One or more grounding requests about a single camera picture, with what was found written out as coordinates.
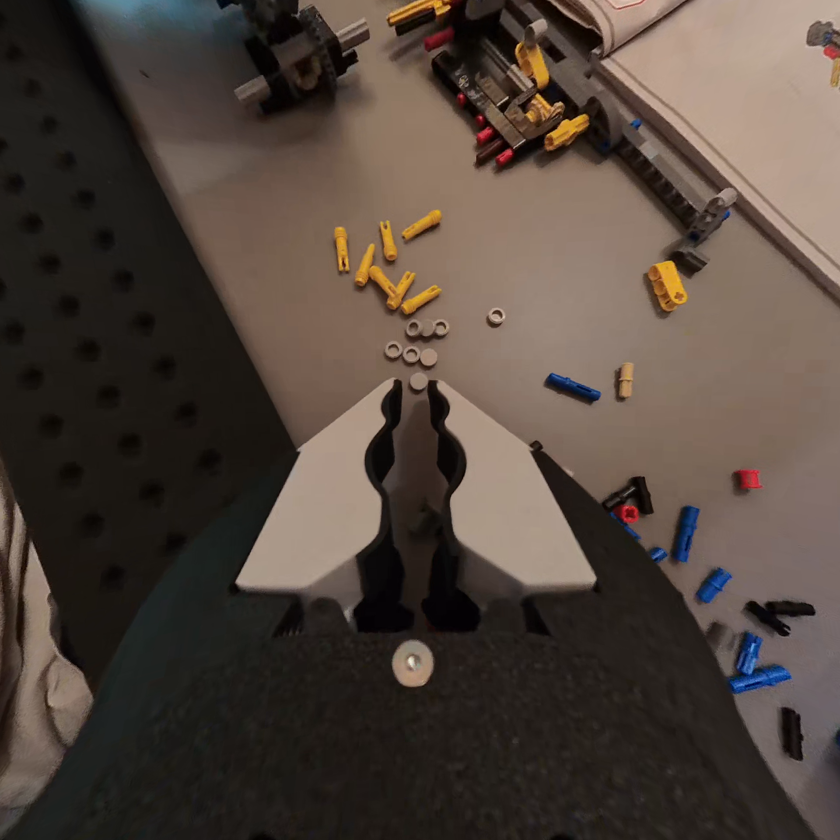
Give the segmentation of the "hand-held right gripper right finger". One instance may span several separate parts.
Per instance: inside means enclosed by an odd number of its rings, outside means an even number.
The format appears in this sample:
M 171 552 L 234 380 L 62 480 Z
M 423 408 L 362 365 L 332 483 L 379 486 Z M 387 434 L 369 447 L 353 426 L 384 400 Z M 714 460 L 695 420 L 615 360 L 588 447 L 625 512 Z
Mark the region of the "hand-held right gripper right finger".
M 533 449 L 443 381 L 427 397 L 455 588 L 480 609 L 593 590 L 595 572 Z

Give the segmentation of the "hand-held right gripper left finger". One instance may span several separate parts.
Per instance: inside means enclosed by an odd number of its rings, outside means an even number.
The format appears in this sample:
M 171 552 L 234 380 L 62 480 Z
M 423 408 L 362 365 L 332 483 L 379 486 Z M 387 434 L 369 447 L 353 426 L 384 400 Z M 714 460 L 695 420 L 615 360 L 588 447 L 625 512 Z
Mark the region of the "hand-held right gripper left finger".
M 345 617 L 364 599 L 361 557 L 385 535 L 390 512 L 374 450 L 393 451 L 403 384 L 385 380 L 299 447 L 236 579 L 249 594 L 335 601 Z

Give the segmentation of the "cluster of grey lego bushes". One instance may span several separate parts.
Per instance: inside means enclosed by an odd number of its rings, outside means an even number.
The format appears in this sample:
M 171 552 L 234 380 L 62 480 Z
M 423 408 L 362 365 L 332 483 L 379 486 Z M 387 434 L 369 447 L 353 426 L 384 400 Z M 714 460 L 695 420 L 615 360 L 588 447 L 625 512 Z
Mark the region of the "cluster of grey lego bushes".
M 382 353 L 389 361 L 432 369 L 438 361 L 438 352 L 432 342 L 446 338 L 450 330 L 450 321 L 445 318 L 411 318 L 404 327 L 406 341 L 390 340 Z

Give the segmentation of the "group of yellow lego pins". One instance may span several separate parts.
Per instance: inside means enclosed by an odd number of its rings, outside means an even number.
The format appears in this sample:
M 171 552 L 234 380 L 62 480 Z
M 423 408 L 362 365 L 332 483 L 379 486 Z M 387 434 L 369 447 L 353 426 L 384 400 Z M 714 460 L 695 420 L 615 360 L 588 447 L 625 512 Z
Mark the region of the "group of yellow lego pins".
M 439 209 L 434 209 L 426 213 L 401 232 L 403 243 L 407 244 L 419 238 L 421 235 L 425 235 L 427 232 L 438 227 L 442 220 L 443 213 Z M 400 312 L 405 316 L 412 315 L 417 310 L 424 308 L 439 298 L 443 293 L 439 285 L 432 285 L 410 296 L 409 292 L 413 290 L 414 282 L 417 278 L 416 272 L 406 270 L 399 281 L 393 281 L 385 273 L 384 269 L 376 264 L 377 245 L 375 243 L 367 245 L 359 265 L 351 273 L 350 241 L 346 228 L 342 226 L 335 227 L 332 231 L 332 241 L 335 249 L 338 273 L 341 275 L 352 274 L 353 283 L 357 288 L 361 289 L 369 285 L 379 288 L 385 297 L 385 305 L 391 312 Z

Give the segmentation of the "heap of small lego pieces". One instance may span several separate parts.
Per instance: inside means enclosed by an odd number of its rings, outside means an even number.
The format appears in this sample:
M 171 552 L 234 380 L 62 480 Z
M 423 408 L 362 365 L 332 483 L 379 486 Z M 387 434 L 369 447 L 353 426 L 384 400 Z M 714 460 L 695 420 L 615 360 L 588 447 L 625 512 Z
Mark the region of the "heap of small lego pieces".
M 677 517 L 670 550 L 641 543 L 636 521 L 654 513 L 646 478 L 634 476 L 624 488 L 597 503 L 544 451 L 530 445 L 537 466 L 559 501 L 572 532 L 596 574 L 592 590 L 567 595 L 533 597 L 531 607 L 547 634 L 570 642 L 573 651 L 589 651 L 647 685 L 647 691 L 675 708 L 681 720 L 700 723 L 717 738 L 723 734 L 717 708 L 734 708 L 727 697 L 745 697 L 776 686 L 798 686 L 797 701 L 780 707 L 780 743 L 791 760 L 803 761 L 805 742 L 802 712 L 806 698 L 802 665 L 787 666 L 768 659 L 771 638 L 791 635 L 791 621 L 813 618 L 814 605 L 790 600 L 746 601 L 740 615 L 751 625 L 712 623 L 700 644 L 695 607 L 707 613 L 724 592 L 732 593 L 732 575 L 710 568 L 697 591 L 686 600 L 665 570 L 690 561 L 700 510 L 683 507 Z

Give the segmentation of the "grey lego gear assembly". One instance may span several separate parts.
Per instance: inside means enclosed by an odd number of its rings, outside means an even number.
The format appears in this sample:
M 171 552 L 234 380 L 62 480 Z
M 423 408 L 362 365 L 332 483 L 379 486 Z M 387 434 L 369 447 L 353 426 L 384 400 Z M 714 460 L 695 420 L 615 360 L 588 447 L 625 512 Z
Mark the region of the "grey lego gear assembly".
M 252 35 L 245 47 L 257 74 L 234 91 L 240 104 L 265 115 L 325 96 L 358 60 L 356 48 L 371 36 L 362 17 L 333 29 L 313 5 L 298 1 L 234 1 Z

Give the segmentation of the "lego instruction booklet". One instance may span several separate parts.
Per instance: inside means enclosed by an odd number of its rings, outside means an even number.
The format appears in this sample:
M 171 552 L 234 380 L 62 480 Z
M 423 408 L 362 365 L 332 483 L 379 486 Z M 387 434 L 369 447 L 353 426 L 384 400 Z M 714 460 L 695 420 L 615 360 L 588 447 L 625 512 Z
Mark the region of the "lego instruction booklet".
M 597 74 L 839 292 L 838 1 L 552 2 Z

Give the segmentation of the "blue lego pin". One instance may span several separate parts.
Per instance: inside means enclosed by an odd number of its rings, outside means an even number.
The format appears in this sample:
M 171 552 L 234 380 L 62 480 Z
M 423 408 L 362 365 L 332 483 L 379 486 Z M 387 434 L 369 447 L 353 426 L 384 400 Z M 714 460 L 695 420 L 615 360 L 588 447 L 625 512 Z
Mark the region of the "blue lego pin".
M 561 374 L 549 373 L 544 384 L 556 392 L 573 396 L 590 404 L 596 403 L 602 398 L 601 391 Z

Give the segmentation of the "yellow lego connector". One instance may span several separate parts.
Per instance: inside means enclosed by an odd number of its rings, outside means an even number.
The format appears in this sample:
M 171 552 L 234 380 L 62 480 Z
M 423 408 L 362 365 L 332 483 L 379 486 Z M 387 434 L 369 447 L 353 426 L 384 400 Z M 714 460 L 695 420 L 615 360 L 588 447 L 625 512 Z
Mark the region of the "yellow lego connector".
M 674 312 L 687 303 L 689 296 L 674 261 L 652 265 L 647 271 L 647 278 L 663 312 Z

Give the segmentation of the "long lego chassis assembly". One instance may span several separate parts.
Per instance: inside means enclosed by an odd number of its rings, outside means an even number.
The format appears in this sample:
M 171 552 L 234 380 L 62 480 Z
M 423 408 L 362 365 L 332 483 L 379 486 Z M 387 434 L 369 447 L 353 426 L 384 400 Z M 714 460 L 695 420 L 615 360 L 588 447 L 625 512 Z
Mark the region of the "long lego chassis assembly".
M 476 166 L 494 160 L 502 170 L 531 151 L 554 154 L 585 138 L 596 153 L 624 161 L 670 211 L 682 231 L 672 250 L 701 251 L 730 217 L 738 193 L 701 191 L 532 2 L 410 2 L 387 24 L 399 36 L 437 27 L 423 45 L 435 76 L 476 120 Z

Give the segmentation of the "black perforated foam pad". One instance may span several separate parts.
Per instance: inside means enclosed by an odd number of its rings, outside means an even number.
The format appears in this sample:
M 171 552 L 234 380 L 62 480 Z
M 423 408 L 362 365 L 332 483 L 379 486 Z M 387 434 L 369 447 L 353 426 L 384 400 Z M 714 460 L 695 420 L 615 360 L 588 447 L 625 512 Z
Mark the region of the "black perforated foam pad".
M 98 688 L 196 537 L 296 452 L 69 2 L 2 2 L 2 461 Z

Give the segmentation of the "person's white shirt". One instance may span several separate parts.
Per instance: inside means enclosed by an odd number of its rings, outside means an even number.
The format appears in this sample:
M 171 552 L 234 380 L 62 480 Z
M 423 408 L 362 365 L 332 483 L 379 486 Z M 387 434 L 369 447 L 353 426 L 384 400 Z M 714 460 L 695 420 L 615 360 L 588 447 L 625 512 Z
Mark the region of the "person's white shirt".
M 60 650 L 58 608 L 2 465 L 2 832 L 53 778 L 91 705 L 84 675 Z

